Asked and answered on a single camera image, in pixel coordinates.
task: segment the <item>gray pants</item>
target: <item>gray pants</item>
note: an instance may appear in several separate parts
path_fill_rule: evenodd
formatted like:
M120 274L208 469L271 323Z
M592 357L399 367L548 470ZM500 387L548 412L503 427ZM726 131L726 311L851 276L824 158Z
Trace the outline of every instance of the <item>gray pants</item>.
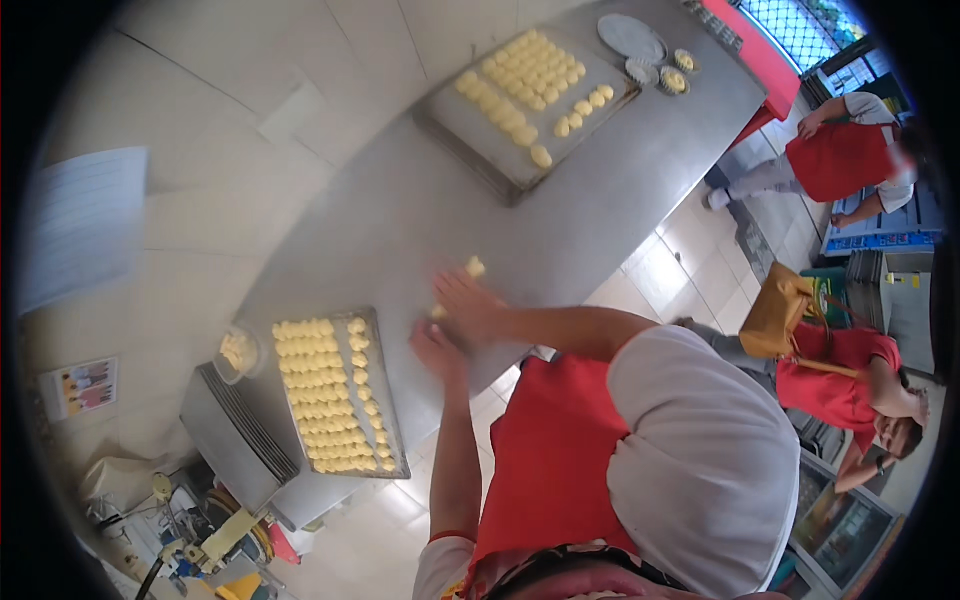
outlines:
M755 358L747 354L735 335L724 335L712 327L699 323L690 324L693 331L707 342L728 363L738 367L760 384L770 396L777 397L777 361L772 358Z
M761 162L727 188L727 193L734 200L746 200L763 191L806 195L804 187L793 174L786 154Z

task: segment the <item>red shirt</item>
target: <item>red shirt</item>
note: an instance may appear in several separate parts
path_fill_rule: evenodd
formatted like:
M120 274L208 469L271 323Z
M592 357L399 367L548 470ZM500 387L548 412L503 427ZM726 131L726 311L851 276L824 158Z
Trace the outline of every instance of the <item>red shirt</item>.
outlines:
M901 365L897 342L874 329L833 331L829 356L824 355L827 333L820 326L801 323L794 336L801 354L810 360L858 371L866 371L874 356L887 361L894 371ZM870 381L866 376L851 379L781 360L777 364L777 396L783 408L799 408L828 425L851 430L864 456L874 442L876 411L870 406Z

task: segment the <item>red apron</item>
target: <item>red apron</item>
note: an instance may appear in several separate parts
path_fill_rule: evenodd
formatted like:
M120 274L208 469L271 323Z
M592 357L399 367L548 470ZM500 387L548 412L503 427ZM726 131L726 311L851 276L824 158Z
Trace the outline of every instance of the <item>red apron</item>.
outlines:
M495 552L602 538L636 554L607 488L616 443L630 433L607 391L609 367L570 354L527 359L491 426L496 469L466 589L476 564Z
M884 127L893 126L827 123L810 139L796 137L787 144L786 157L807 195L831 203L893 176Z

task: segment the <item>poster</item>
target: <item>poster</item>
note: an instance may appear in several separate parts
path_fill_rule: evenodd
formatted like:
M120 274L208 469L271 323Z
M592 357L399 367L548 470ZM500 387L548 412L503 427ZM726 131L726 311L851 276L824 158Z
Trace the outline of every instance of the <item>poster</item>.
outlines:
M45 373L40 393L50 422L69 419L116 401L116 357Z

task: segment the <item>baker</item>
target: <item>baker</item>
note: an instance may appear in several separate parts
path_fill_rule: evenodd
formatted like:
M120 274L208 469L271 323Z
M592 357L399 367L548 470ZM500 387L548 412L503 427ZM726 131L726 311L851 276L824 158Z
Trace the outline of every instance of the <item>baker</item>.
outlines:
M924 438L929 420L926 390L911 388L897 342L875 329L837 329L829 334L817 325L800 323L794 339L801 354L863 374L858 379L802 367L790 360L755 358L735 335L724 335L692 319L677 324L699 335L724 359L739 367L780 401L827 425L853 433L834 490L847 492L883 475L896 461L910 456ZM885 454L864 460L876 438Z
M848 123L824 123L850 116ZM710 208L719 210L762 191L792 191L818 203L844 200L868 185L876 191L851 214L836 214L832 223L844 228L892 213L910 202L923 164L924 144L915 119L904 127L874 94L851 92L831 98L800 122L786 152L760 163L730 187L711 191Z
M560 358L527 359L491 427L481 515L467 362L436 325L417 325L411 346L443 382L444 412L415 600L766 589L796 513L800 447L753 379L691 331L630 313L511 308L463 271L437 276L434 295L472 346Z

